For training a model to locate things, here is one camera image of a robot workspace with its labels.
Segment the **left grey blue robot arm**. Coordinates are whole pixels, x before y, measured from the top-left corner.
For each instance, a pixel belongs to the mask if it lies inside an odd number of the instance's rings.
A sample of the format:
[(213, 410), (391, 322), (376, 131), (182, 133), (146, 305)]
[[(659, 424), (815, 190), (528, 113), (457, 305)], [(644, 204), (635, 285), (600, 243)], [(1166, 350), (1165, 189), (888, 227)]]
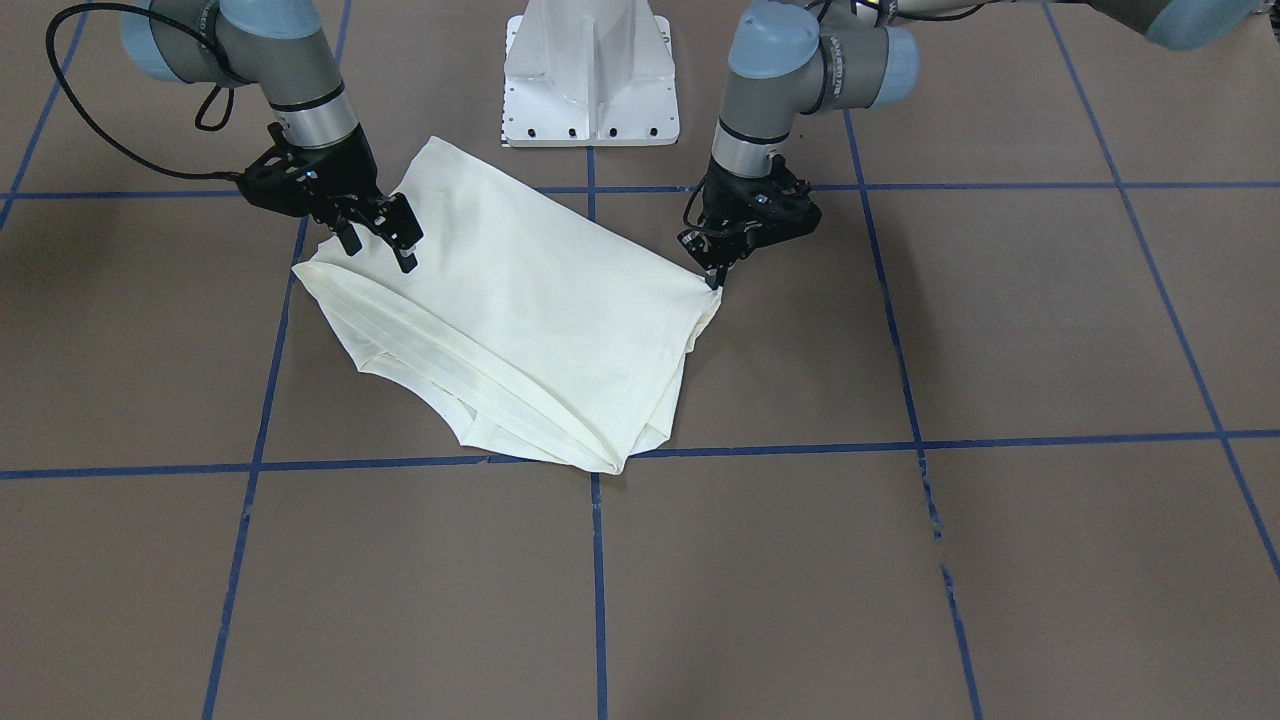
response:
[(797, 117), (886, 108), (922, 68), (908, 24), (975, 15), (982, 1), (754, 1), (741, 14), (704, 177), (678, 243), (719, 292), (759, 249), (813, 233), (822, 211), (783, 149)]

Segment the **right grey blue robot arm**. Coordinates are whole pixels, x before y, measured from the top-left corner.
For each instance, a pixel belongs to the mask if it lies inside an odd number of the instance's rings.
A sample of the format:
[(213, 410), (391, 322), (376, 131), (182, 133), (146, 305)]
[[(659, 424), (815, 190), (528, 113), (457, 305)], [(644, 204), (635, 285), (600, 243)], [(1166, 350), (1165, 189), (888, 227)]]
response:
[(311, 217), (348, 255), (366, 229), (402, 272), (422, 232), (410, 201), (378, 187), (378, 165), (310, 1), (140, 1), (122, 45), (147, 76), (219, 88), (256, 85), (275, 120), (271, 147), (233, 178), (256, 208)]

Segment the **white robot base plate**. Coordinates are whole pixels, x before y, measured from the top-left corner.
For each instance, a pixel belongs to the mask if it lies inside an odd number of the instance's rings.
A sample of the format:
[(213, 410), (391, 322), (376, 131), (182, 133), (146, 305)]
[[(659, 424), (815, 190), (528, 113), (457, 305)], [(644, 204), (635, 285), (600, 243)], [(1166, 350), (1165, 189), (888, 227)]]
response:
[(648, 1), (530, 1), (506, 23), (500, 141), (645, 147), (681, 132), (669, 20)]

